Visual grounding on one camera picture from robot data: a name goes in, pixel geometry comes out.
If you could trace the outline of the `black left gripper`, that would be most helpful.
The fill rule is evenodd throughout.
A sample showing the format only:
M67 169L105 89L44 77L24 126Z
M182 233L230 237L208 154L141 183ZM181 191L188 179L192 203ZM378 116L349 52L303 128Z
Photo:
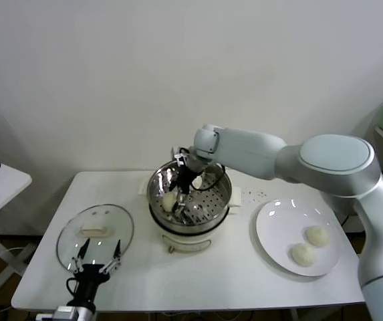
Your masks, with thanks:
M74 274L76 281L76 289L74 291L74 298L80 300L94 300L100 285L106 283L110 279L112 270L116 270L120 265L121 260L121 240L119 239L112 259L103 264L84 264L83 260L90 244L90 238L87 238L85 243L80 247L77 256L72 257L72 264L70 270Z

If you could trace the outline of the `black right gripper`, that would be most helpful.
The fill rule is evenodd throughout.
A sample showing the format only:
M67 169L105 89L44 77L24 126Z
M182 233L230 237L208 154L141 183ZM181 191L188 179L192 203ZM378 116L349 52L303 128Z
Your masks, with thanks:
M179 166L176 184L181 193L176 195L176 202L174 204L175 214L180 214L186 209L187 195L190 193L190 186L194 179L195 172L190 170L186 165Z

